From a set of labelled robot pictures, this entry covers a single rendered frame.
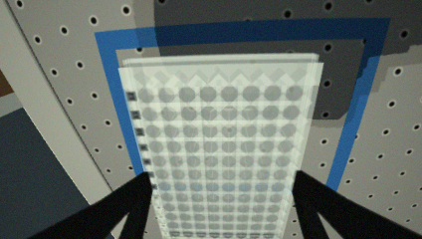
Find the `clear well plate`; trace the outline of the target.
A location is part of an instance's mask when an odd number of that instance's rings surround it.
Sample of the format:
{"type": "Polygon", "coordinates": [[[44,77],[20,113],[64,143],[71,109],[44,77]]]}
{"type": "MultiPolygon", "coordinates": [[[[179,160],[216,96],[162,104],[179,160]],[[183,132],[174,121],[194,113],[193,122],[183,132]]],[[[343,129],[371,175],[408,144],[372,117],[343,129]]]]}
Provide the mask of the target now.
{"type": "Polygon", "coordinates": [[[283,239],[317,100],[318,54],[122,61],[162,239],[283,239]]]}

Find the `grey perforated base plate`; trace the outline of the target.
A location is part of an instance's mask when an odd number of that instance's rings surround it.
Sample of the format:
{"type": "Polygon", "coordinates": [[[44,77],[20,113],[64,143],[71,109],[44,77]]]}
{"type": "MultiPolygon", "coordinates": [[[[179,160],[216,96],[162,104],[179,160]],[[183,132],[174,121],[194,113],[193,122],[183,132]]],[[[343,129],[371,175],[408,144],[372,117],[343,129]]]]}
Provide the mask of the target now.
{"type": "MultiPolygon", "coordinates": [[[[110,192],[135,178],[95,32],[216,22],[391,18],[337,193],[422,235],[422,0],[2,0],[110,192]]],[[[115,50],[128,57],[316,53],[323,62],[301,170],[326,184],[366,39],[115,50]]]]}

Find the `blue tape outline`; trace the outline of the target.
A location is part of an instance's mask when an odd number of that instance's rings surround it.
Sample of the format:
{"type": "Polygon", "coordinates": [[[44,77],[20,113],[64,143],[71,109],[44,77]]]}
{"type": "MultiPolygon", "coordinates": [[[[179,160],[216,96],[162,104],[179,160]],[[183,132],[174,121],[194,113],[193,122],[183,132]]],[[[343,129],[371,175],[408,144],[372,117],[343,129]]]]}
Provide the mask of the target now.
{"type": "Polygon", "coordinates": [[[135,176],[143,172],[115,50],[261,41],[366,39],[349,108],[325,185],[337,191],[377,70],[391,18],[282,19],[185,24],[95,32],[135,176]]]}

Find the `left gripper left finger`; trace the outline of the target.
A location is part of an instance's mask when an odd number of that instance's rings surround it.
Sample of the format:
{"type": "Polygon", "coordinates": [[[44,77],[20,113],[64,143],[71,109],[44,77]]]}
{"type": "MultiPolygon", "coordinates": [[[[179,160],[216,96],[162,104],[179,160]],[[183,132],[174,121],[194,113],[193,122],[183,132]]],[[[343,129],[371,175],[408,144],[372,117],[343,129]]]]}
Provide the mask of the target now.
{"type": "Polygon", "coordinates": [[[100,201],[27,239],[105,239],[128,212],[118,239],[142,239],[152,192],[144,171],[100,201]]]}

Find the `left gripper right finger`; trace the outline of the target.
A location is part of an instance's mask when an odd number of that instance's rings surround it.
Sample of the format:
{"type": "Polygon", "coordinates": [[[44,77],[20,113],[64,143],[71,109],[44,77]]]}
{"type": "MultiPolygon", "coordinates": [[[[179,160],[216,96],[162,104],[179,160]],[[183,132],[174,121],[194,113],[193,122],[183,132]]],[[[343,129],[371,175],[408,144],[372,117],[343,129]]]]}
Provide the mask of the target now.
{"type": "Polygon", "coordinates": [[[422,239],[298,170],[292,191],[304,239],[329,239],[318,216],[343,239],[422,239]],[[318,212],[318,213],[317,213],[318,212]]]}

